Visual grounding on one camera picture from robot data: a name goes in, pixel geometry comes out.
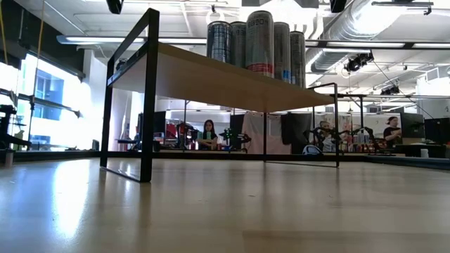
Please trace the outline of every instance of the dark hair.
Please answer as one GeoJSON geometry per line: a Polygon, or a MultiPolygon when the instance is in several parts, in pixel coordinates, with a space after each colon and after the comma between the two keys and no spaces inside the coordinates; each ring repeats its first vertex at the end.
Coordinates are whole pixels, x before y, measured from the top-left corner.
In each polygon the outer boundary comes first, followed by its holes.
{"type": "Polygon", "coordinates": [[[393,119],[398,119],[398,117],[395,117],[395,116],[390,117],[389,119],[387,119],[386,124],[389,124],[393,119]]]}
{"type": "Polygon", "coordinates": [[[214,130],[214,122],[212,120],[210,120],[210,119],[205,121],[205,123],[203,124],[203,139],[205,139],[205,140],[206,140],[206,124],[208,122],[211,123],[211,125],[212,125],[211,136],[214,136],[216,134],[216,131],[214,130]]]}

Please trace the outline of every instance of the can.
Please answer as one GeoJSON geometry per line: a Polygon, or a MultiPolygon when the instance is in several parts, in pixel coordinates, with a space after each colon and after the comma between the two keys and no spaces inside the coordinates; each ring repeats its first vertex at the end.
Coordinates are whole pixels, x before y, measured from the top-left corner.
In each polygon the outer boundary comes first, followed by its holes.
{"type": "Polygon", "coordinates": [[[268,11],[255,11],[248,16],[245,67],[274,77],[274,19],[268,11]]]}
{"type": "Polygon", "coordinates": [[[290,71],[291,84],[306,88],[303,32],[294,31],[290,33],[290,71]]]}
{"type": "Polygon", "coordinates": [[[231,64],[245,68],[245,22],[231,23],[231,64]]]}
{"type": "Polygon", "coordinates": [[[285,22],[274,23],[275,79],[290,83],[290,35],[285,22]]]}
{"type": "Polygon", "coordinates": [[[231,25],[214,21],[208,25],[206,56],[224,63],[231,63],[231,25]]]}

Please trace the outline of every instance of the wooden tabletop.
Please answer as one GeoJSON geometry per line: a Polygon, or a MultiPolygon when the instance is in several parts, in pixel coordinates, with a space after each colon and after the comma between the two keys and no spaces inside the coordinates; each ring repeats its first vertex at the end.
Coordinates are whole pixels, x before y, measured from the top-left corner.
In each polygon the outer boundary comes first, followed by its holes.
{"type": "MultiPolygon", "coordinates": [[[[230,108],[276,112],[334,103],[334,98],[159,43],[156,94],[230,108]]],[[[146,56],[114,88],[144,92],[146,56]]]]}

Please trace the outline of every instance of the person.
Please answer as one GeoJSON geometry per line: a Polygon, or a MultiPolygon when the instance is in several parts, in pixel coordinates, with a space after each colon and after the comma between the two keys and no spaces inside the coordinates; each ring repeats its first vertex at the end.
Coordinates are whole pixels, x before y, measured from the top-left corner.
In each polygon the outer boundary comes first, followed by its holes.
{"type": "MultiPolygon", "coordinates": [[[[331,124],[329,122],[326,121],[321,121],[319,123],[319,126],[321,128],[327,129],[327,130],[331,130],[331,124]]],[[[336,145],[334,143],[334,138],[333,135],[331,134],[330,131],[321,131],[321,135],[323,137],[323,148],[322,151],[323,152],[336,152],[336,145]]]]}
{"type": "Polygon", "coordinates": [[[203,135],[201,139],[198,139],[198,143],[200,150],[215,150],[217,148],[217,135],[212,120],[205,121],[203,135]]]}
{"type": "Polygon", "coordinates": [[[399,125],[399,118],[392,116],[387,120],[389,126],[383,132],[383,137],[386,140],[387,148],[393,148],[395,144],[401,143],[401,129],[399,125]]]}

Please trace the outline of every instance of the wooden floor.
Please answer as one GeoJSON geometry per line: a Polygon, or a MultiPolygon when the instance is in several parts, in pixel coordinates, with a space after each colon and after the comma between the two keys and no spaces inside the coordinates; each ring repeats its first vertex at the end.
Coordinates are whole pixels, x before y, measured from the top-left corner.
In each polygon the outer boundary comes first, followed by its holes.
{"type": "Polygon", "coordinates": [[[157,160],[139,184],[98,164],[0,169],[0,252],[450,252],[445,171],[157,160]]]}

